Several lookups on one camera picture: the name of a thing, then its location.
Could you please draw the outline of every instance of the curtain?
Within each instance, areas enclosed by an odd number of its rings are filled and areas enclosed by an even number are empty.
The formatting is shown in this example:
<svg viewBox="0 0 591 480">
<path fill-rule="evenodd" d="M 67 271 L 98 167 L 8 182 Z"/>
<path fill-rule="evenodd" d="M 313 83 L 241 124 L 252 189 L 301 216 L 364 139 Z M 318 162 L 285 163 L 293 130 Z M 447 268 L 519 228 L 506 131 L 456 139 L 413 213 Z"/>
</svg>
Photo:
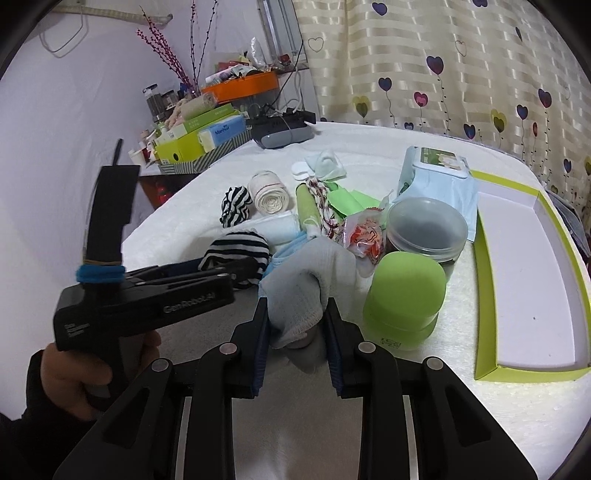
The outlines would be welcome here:
<svg viewBox="0 0 591 480">
<path fill-rule="evenodd" d="M 591 85 L 527 0 L 294 0 L 322 120 L 463 138 L 589 224 Z"/>
</svg>

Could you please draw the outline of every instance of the orange tray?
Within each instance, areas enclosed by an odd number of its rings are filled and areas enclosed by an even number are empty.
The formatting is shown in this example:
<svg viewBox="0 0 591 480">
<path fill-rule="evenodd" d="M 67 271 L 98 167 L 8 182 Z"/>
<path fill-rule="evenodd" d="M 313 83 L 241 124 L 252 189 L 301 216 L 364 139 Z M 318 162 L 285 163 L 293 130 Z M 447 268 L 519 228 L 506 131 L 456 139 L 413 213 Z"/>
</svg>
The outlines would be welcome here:
<svg viewBox="0 0 591 480">
<path fill-rule="evenodd" d="M 279 80 L 275 72 L 258 73 L 241 79 L 211 85 L 201 89 L 203 93 L 212 92 L 219 103 L 231 102 L 237 98 L 249 97 L 257 93 L 279 88 Z"/>
</svg>

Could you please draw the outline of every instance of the dried flower branch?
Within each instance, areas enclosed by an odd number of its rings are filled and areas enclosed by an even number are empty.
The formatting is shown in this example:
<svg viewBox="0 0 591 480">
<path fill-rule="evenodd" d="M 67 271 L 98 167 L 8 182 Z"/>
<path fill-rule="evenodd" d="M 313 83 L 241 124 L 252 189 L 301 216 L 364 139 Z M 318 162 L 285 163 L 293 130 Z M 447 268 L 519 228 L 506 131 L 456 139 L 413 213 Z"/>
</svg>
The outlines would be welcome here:
<svg viewBox="0 0 591 480">
<path fill-rule="evenodd" d="M 213 22 L 213 17 L 216 14 L 217 3 L 218 3 L 218 0 L 213 1 L 212 16 L 209 19 L 209 26 L 207 27 L 207 34 L 205 36 L 205 42 L 203 43 L 203 51 L 201 52 L 201 58 L 199 59 L 199 70 L 197 71 L 197 77 L 196 77 L 197 79 L 199 78 L 199 74 L 201 73 L 201 65 L 203 64 L 203 57 L 205 56 L 205 47 L 207 46 L 207 41 L 209 40 L 209 32 L 212 29 L 212 22 Z M 197 80 L 195 81 L 195 88 L 197 90 L 199 89 L 199 87 L 197 87 Z"/>
<path fill-rule="evenodd" d="M 158 54 L 160 60 L 162 60 L 168 66 L 168 68 L 177 75 L 181 82 L 183 82 L 189 88 L 192 88 L 193 83 L 185 73 L 183 66 L 180 64 L 177 56 L 173 53 L 172 48 L 170 48 L 170 45 L 168 44 L 166 38 L 164 38 L 164 35 L 162 35 L 162 32 L 158 29 L 152 19 L 146 15 L 146 12 L 144 12 L 143 8 L 142 13 L 144 14 L 144 18 L 148 23 L 150 37 L 148 37 L 140 29 L 137 31 L 137 36 L 146 42 L 146 44 Z"/>
<path fill-rule="evenodd" d="M 195 74 L 195 40 L 193 39 L 193 29 L 195 27 L 195 17 L 197 15 L 197 8 L 195 7 L 195 0 L 191 2 L 191 65 L 193 66 L 193 84 L 197 87 L 197 75 Z"/>
</svg>

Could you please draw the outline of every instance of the person's hand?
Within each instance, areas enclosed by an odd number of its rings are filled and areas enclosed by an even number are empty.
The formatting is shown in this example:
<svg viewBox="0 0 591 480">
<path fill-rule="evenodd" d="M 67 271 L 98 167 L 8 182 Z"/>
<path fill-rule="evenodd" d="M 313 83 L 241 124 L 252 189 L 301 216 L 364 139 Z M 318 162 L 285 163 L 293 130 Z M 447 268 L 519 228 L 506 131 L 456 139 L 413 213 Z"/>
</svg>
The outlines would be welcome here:
<svg viewBox="0 0 591 480">
<path fill-rule="evenodd" d="M 160 335 L 153 330 L 144 337 L 138 372 L 156 360 L 160 353 Z M 57 407 L 80 420 L 93 420 L 95 409 L 86 400 L 84 384 L 108 385 L 111 368 L 98 357 L 83 352 L 60 352 L 50 343 L 41 358 L 41 384 L 45 395 Z"/>
</svg>

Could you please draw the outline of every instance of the white bed sheet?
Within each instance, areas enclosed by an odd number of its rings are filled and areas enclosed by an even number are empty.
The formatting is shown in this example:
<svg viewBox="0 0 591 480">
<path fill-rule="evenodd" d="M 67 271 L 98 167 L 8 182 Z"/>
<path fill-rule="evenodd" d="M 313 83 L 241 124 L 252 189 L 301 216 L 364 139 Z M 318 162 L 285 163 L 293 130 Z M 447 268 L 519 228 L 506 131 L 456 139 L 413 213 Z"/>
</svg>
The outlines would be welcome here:
<svg viewBox="0 0 591 480">
<path fill-rule="evenodd" d="M 257 171 L 277 173 L 295 209 L 291 163 L 325 149 L 335 150 L 347 169 L 347 177 L 339 182 L 342 186 L 376 198 L 396 188 L 411 145 L 453 151 L 466 157 L 472 169 L 540 188 L 517 159 L 475 143 L 365 125 L 320 123 L 315 130 L 312 140 L 281 150 L 262 150 L 249 142 L 212 165 L 124 242 L 126 268 L 200 256 L 222 231 L 218 219 L 227 189 L 246 185 Z M 367 286 L 361 282 L 358 291 L 363 293 Z M 467 245 L 448 283 L 437 328 L 420 350 L 404 356 L 415 361 L 429 355 L 442 358 L 506 430 L 540 480 L 546 480 L 591 416 L 591 376 L 553 384 L 475 381 L 477 292 L 473 249 Z M 226 341 L 235 325 L 249 320 L 255 305 L 256 291 L 242 291 L 232 305 L 162 329 L 162 355 L 174 363 L 197 358 Z M 361 305 L 357 307 L 355 320 Z M 327 368 L 305 375 L 287 365 L 268 373 L 260 396 L 254 401 L 235 400 L 233 411 L 238 479 L 357 478 L 361 401 L 338 399 Z"/>
</svg>

